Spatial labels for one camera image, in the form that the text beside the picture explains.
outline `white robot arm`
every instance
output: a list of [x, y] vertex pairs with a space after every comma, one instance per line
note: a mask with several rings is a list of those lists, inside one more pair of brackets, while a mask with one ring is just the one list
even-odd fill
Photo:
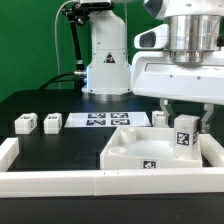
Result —
[[145, 1], [145, 7], [165, 24], [136, 37], [135, 46], [147, 51], [133, 59], [132, 90], [137, 95], [205, 103], [204, 130], [214, 104], [224, 105], [224, 51], [219, 38], [224, 0], [155, 2]]
[[113, 8], [111, 0], [79, 0], [66, 11], [73, 12], [79, 26], [88, 20], [91, 23], [92, 61], [87, 67], [87, 85], [82, 89], [84, 97], [115, 101], [131, 94], [126, 26]]

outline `cube with marker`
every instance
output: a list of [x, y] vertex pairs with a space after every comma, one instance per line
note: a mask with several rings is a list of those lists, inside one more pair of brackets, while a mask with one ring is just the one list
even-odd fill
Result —
[[62, 127], [62, 115], [60, 113], [48, 114], [44, 120], [45, 134], [58, 134]]
[[194, 159], [194, 149], [198, 147], [199, 117], [180, 115], [174, 121], [174, 156]]
[[37, 115], [35, 113], [23, 114], [14, 122], [16, 134], [30, 134], [37, 126]]

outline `black table surface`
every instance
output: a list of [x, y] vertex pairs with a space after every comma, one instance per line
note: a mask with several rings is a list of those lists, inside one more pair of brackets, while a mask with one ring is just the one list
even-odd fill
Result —
[[[174, 102], [176, 114], [202, 116], [203, 105]], [[132, 97], [103, 103], [81, 98], [72, 90], [27, 90], [0, 103], [0, 143], [18, 137], [20, 154], [8, 172], [97, 170], [99, 155], [114, 127], [62, 128], [45, 135], [43, 121], [49, 113], [151, 112], [161, 110], [159, 100]], [[15, 135], [14, 120], [24, 113], [38, 115], [30, 135]], [[223, 108], [216, 109], [212, 135], [223, 144]], [[224, 193], [127, 195], [103, 197], [51, 197], [0, 199], [0, 223], [223, 223]]]

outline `white box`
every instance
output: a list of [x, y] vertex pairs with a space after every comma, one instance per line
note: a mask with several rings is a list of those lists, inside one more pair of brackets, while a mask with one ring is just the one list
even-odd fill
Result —
[[37, 126], [37, 115], [34, 113], [23, 114], [14, 123], [16, 134], [30, 134]]
[[152, 124], [156, 128], [168, 128], [168, 117], [163, 111], [152, 112]]
[[198, 148], [197, 124], [199, 119], [199, 117], [189, 115], [180, 115], [175, 119], [175, 157], [194, 158], [194, 151]]
[[44, 120], [45, 134], [58, 134], [62, 127], [62, 115], [59, 113], [48, 114]]
[[105, 170], [202, 167], [200, 144], [191, 159], [174, 156], [174, 135], [172, 128], [118, 127], [100, 155], [100, 167]]

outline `warning label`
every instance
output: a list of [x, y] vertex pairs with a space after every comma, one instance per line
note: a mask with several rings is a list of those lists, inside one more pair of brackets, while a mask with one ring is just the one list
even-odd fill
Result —
[[104, 60], [104, 63], [115, 63], [115, 60], [110, 52], [107, 55], [106, 59]]

